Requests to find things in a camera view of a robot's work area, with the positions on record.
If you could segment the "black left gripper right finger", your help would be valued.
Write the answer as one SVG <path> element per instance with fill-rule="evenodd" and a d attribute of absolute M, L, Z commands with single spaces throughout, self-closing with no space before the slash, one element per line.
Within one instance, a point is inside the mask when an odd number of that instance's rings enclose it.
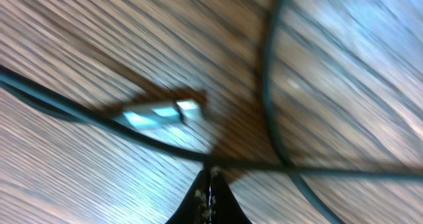
<path fill-rule="evenodd" d="M 211 169 L 211 223 L 252 224 L 242 211 L 218 167 Z"/>

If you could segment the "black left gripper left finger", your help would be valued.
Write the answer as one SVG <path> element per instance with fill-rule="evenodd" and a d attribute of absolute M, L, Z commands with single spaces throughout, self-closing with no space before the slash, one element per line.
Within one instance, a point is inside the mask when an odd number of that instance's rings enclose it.
<path fill-rule="evenodd" d="M 166 224 L 204 224 L 208 221 L 210 179 L 201 170 Z"/>

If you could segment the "black usb cable white plug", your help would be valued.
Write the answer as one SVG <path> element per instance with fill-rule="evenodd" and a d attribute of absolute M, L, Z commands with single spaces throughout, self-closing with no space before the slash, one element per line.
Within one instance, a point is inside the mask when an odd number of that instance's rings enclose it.
<path fill-rule="evenodd" d="M 79 121 L 84 124 L 91 124 L 114 135 L 121 137 L 148 149 L 154 149 L 158 152 L 166 153 L 170 156 L 180 157 L 191 161 L 208 163 L 213 166 L 237 167 L 242 169 L 255 169 L 263 171 L 275 171 L 288 175 L 293 179 L 299 191 L 303 193 L 309 203 L 331 223 L 341 223 L 341 219 L 331 211 L 310 189 L 302 179 L 302 175 L 333 176 L 333 177 L 359 177 L 370 179 L 387 180 L 412 180 L 422 181 L 422 175 L 414 172 L 366 172 L 363 170 L 336 170 L 319 169 L 295 166 L 289 157 L 286 156 L 286 146 L 282 141 L 276 121 L 273 117 L 273 105 L 270 98 L 270 64 L 274 56 L 274 42 L 276 39 L 276 24 L 282 13 L 287 0 L 275 0 L 274 12 L 270 17 L 268 31 L 261 56 L 262 71 L 260 76 L 261 105 L 263 107 L 263 116 L 266 124 L 266 130 L 270 138 L 272 147 L 279 156 L 282 164 L 259 163 L 251 160 L 237 160 L 229 157 L 220 157 L 205 153 L 198 153 L 191 150 L 174 147 L 161 141 L 147 137 L 138 133 L 117 121 L 90 110 L 87 107 L 75 102 L 65 96 L 62 96 L 35 81 L 22 76 L 13 70 L 1 67 L 1 84 L 10 89 L 12 94 L 25 104 L 41 111 L 47 112 L 60 120 Z"/>

